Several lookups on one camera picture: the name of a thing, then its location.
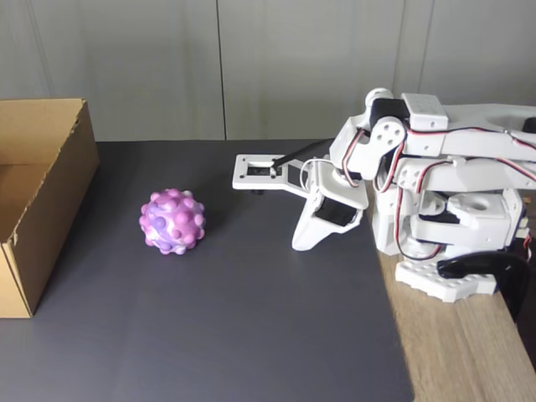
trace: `black table surface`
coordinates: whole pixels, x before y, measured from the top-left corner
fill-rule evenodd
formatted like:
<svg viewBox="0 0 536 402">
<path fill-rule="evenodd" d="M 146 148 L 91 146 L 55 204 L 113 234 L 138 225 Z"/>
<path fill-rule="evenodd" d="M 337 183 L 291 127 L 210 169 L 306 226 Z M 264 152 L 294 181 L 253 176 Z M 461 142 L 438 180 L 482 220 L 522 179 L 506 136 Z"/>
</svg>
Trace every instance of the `black table surface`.
<svg viewBox="0 0 536 402">
<path fill-rule="evenodd" d="M 36 316 L 0 320 L 0 400 L 411 400 L 366 220 L 297 252 L 303 198 L 231 188 L 237 153 L 303 145 L 99 144 Z M 206 206 L 185 255 L 145 246 L 138 224 L 164 188 Z"/>
</svg>

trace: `pink bumpy ball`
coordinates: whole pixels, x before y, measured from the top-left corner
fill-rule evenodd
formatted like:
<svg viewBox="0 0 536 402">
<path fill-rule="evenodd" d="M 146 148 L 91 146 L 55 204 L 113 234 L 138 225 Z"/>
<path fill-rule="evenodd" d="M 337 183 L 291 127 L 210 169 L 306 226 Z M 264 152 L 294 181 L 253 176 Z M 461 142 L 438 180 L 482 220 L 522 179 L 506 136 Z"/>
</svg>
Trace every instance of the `pink bumpy ball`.
<svg viewBox="0 0 536 402">
<path fill-rule="evenodd" d="M 190 191 L 171 188 L 151 194 L 140 217 L 145 243 L 155 245 L 162 254 L 184 254 L 204 237 L 203 211 L 204 206 Z"/>
</svg>

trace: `white plastic part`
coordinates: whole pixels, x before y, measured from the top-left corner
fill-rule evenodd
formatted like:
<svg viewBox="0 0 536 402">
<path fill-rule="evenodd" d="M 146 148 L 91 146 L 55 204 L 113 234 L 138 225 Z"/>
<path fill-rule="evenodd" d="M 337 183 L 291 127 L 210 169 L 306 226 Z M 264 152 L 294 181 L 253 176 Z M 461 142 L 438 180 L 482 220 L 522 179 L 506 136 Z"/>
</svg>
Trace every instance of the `white plastic part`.
<svg viewBox="0 0 536 402">
<path fill-rule="evenodd" d="M 307 187 L 310 192 L 292 238 L 294 250 L 310 250 L 332 233 L 341 234 L 357 227 L 363 217 L 363 210 L 369 206 L 364 183 L 356 188 L 350 187 L 348 182 L 340 178 L 335 168 L 328 163 L 312 164 L 307 178 Z M 356 213 L 353 219 L 341 226 L 316 216 L 325 198 L 354 207 Z"/>
<path fill-rule="evenodd" d="M 437 96 L 402 94 L 402 99 L 410 112 L 412 130 L 441 131 L 448 127 L 449 118 Z"/>
<path fill-rule="evenodd" d="M 497 288 L 493 275 L 468 275 L 462 279 L 445 279 L 437 273 L 437 265 L 427 261 L 402 261 L 396 265 L 394 278 L 428 296 L 453 303 L 473 294 L 492 295 Z"/>
<path fill-rule="evenodd" d="M 358 132 L 358 129 L 363 128 L 365 130 L 370 130 L 370 112 L 372 110 L 372 105 L 375 100 L 380 98 L 393 99 L 393 94 L 390 90 L 385 88 L 371 90 L 365 98 L 365 112 L 359 116 L 349 117 L 344 123 L 343 128 L 341 128 L 341 131 L 335 137 L 335 140 L 333 140 L 332 145 L 329 147 L 329 157 L 337 168 L 341 169 L 343 167 L 344 154 L 348 150 L 348 146 Z M 354 149 L 353 153 L 359 153 L 359 151 Z"/>
<path fill-rule="evenodd" d="M 296 250 L 310 250 L 331 233 L 344 233 L 359 224 L 368 206 L 365 186 L 361 183 L 358 188 L 352 188 L 340 169 L 358 129 L 370 131 L 371 108 L 378 98 L 392 98 L 392 94 L 379 88 L 367 95 L 365 112 L 348 118 L 330 146 L 328 159 L 332 164 L 308 165 L 308 190 L 288 180 L 288 169 L 290 166 L 299 169 L 300 161 L 282 166 L 280 174 L 272 177 L 266 171 L 259 175 L 254 169 L 249 175 L 248 168 L 268 168 L 279 155 L 237 157 L 235 188 L 282 189 L 307 198 L 292 241 Z M 404 99 L 410 110 L 409 130 L 395 116 L 385 116 L 369 137 L 360 137 L 348 154 L 350 172 L 361 173 L 365 180 L 378 175 L 384 178 L 395 148 L 405 141 L 393 182 L 386 192 L 376 192 L 372 219 L 376 247 L 388 255 L 399 253 L 394 240 L 394 217 L 400 187 L 404 192 L 398 236 L 404 253 L 426 257 L 436 244 L 446 246 L 440 256 L 432 259 L 399 263 L 395 271 L 397 281 L 445 302 L 473 293 L 491 294 L 496 288 L 492 276 L 445 280 L 437 275 L 436 262 L 478 251 L 502 250 L 515 237 L 524 239 L 529 235 L 527 220 L 521 218 L 523 200 L 517 189 L 536 188 L 536 181 L 531 179 L 536 175 L 536 136 L 522 132 L 525 120 L 536 117 L 536 107 L 442 106 L 434 96 L 411 94 L 405 94 Z M 528 171 L 527 176 L 498 158 L 515 161 Z M 430 167 L 421 176 L 432 163 L 439 161 L 447 162 Z M 421 191 L 417 193 L 420 179 Z M 352 206 L 355 215 L 343 225 L 319 218 L 317 212 L 327 198 Z M 457 216 L 459 222 L 447 224 L 433 219 L 445 210 Z"/>
<path fill-rule="evenodd" d="M 351 126 L 347 121 L 345 128 L 341 130 L 342 139 L 337 137 L 329 148 L 329 156 L 338 168 L 342 168 L 344 154 L 355 136 L 355 130 L 349 128 Z M 370 138 L 361 137 L 361 141 L 354 147 L 348 159 L 348 169 L 351 172 L 360 172 L 365 180 L 372 180 L 378 174 L 382 158 L 400 145 L 404 140 L 404 133 L 404 126 L 396 117 L 379 119 Z"/>
<path fill-rule="evenodd" d="M 248 168 L 269 168 L 283 155 L 237 155 L 233 173 L 233 188 L 237 190 L 284 190 L 306 198 L 307 191 L 288 180 L 288 168 L 300 169 L 303 162 L 293 160 L 281 166 L 281 175 L 249 175 Z"/>
<path fill-rule="evenodd" d="M 402 188 L 415 191 L 422 170 L 439 160 L 441 159 L 404 157 L 396 168 L 394 181 Z M 536 163 L 521 162 L 519 165 L 536 174 Z M 432 167 L 425 175 L 423 188 L 430 191 L 465 193 L 503 188 L 535 189 L 536 182 L 512 167 L 492 159 L 477 158 L 467 161 L 458 157 L 456 163 Z"/>
<path fill-rule="evenodd" d="M 500 194 L 460 193 L 448 199 L 446 210 L 459 224 L 426 221 L 411 216 L 411 234 L 419 240 L 464 245 L 472 250 L 498 250 L 507 242 L 510 216 Z"/>
</svg>

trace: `cardboard box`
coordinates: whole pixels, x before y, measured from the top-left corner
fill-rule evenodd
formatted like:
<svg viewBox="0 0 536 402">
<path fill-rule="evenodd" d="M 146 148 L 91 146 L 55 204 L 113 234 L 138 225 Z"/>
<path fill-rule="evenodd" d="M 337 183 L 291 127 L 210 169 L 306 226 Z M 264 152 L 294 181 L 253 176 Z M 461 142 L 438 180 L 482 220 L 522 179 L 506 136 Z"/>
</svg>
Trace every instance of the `cardboard box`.
<svg viewBox="0 0 536 402">
<path fill-rule="evenodd" d="M 98 163 L 84 100 L 0 100 L 0 317 L 34 314 Z"/>
</svg>

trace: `gray wall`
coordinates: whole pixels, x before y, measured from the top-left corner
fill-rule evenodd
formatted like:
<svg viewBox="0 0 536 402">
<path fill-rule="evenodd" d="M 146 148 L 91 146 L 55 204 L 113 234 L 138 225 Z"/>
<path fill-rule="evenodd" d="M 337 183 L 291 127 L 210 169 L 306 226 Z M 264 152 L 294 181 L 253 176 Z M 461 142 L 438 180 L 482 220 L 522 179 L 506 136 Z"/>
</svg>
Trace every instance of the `gray wall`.
<svg viewBox="0 0 536 402">
<path fill-rule="evenodd" d="M 84 96 L 99 140 L 329 137 L 376 86 L 536 105 L 533 15 L 527 0 L 2 0 L 0 97 Z"/>
</svg>

